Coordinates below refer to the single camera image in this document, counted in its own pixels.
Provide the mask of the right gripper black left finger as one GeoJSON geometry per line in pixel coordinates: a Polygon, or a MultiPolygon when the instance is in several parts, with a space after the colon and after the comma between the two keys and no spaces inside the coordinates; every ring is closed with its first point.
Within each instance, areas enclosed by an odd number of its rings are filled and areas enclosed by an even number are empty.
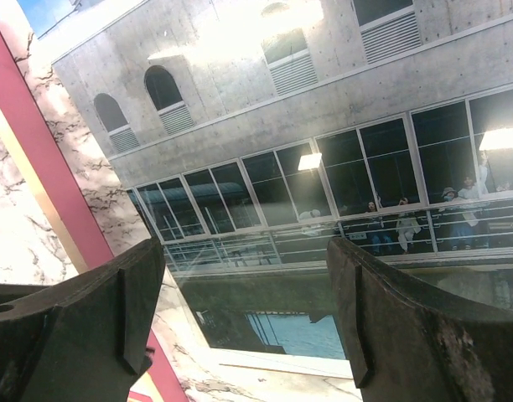
{"type": "Polygon", "coordinates": [[[0,401],[125,401],[152,365],[156,238],[52,286],[0,284],[0,401]]]}

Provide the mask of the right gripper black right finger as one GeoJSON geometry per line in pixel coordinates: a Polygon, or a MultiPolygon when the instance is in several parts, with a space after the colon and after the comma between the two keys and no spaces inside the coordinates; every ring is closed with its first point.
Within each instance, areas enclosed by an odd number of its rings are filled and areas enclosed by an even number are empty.
{"type": "Polygon", "coordinates": [[[454,295],[332,239],[327,267],[365,401],[513,401],[513,310],[454,295]]]}

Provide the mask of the pink wooden picture frame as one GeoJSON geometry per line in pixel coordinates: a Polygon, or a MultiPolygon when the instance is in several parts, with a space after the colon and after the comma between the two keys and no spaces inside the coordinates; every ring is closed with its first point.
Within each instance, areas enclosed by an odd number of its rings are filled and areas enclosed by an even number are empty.
{"type": "Polygon", "coordinates": [[[26,83],[0,22],[0,108],[70,237],[85,273],[114,255],[26,83]]]}

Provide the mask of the building photo print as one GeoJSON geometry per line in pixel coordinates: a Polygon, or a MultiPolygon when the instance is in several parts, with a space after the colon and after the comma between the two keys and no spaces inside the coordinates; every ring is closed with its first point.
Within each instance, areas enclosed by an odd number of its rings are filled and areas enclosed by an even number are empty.
{"type": "Polygon", "coordinates": [[[513,309],[513,1],[22,1],[205,346],[348,358],[341,238],[513,309]]]}

